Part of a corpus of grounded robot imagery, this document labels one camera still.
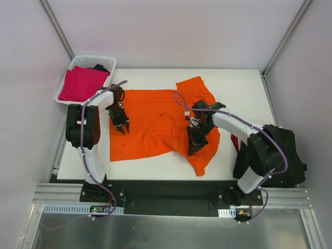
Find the orange cloth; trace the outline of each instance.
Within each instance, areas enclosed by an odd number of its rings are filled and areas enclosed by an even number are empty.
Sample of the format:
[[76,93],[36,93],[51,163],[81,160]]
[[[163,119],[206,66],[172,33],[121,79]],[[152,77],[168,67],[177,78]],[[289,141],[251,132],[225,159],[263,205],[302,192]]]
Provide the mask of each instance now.
[[176,85],[177,90],[126,90],[123,107],[129,117],[130,134],[121,134],[110,122],[111,161],[154,157],[175,151],[189,161],[197,176],[205,174],[204,168],[218,150],[220,134],[217,128],[213,129],[207,135],[209,144],[189,157],[186,129],[189,123],[185,120],[184,108],[174,99],[174,93],[182,93],[189,107],[199,100],[208,105],[216,101],[201,77]]

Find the laundry basket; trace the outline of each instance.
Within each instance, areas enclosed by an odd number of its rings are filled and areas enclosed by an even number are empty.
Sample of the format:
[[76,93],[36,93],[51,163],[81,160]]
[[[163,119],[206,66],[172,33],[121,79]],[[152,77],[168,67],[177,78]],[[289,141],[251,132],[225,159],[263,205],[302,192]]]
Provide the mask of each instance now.
[[[113,57],[108,56],[90,56],[90,55],[82,55],[82,56],[75,56],[70,63],[68,69],[73,70],[75,66],[80,67],[94,67],[97,64],[103,65],[108,71],[110,71],[110,75],[108,76],[107,80],[104,83],[104,87],[108,87],[110,85],[110,79],[113,76],[114,68],[116,65],[116,59]],[[59,100],[59,95],[63,90],[64,86],[64,78],[66,75],[63,76],[62,81],[59,85],[57,93],[54,97],[54,100],[58,103],[70,105],[70,104],[82,104],[84,102],[75,102],[75,101],[64,101]]]

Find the white tabletop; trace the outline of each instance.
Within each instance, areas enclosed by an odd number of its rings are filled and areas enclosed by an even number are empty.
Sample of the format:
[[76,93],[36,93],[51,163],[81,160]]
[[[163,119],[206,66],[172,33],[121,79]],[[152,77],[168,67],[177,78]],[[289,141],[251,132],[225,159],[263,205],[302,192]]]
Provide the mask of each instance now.
[[[118,69],[111,83],[122,80],[124,89],[176,89],[176,82],[201,76],[216,101],[232,112],[256,124],[274,123],[258,70],[192,70],[192,69]],[[107,111],[100,114],[101,139],[98,150],[108,179],[157,180],[230,180],[236,151],[230,134],[219,128],[218,152],[205,168],[205,175],[197,177],[193,167],[178,153],[156,157],[110,162],[109,119]],[[80,157],[69,142],[62,156],[58,179],[85,179]]]

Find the white wall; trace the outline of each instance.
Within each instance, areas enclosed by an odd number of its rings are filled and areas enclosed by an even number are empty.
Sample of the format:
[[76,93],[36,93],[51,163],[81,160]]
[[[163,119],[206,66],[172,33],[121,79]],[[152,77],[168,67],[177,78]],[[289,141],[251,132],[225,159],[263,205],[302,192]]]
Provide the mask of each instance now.
[[117,68],[265,69],[303,0],[49,0],[75,54]]
[[64,124],[53,98],[70,61],[37,0],[0,6],[0,247],[14,248]]
[[332,1],[315,0],[268,74],[280,123],[292,129],[327,248],[332,248]]

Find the pink cloth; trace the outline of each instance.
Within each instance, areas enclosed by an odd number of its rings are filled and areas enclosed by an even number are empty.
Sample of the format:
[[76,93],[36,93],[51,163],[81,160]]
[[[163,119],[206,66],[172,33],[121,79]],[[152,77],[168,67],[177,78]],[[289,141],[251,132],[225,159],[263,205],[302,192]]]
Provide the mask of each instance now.
[[108,76],[107,72],[75,66],[66,72],[59,100],[83,102],[104,85]]

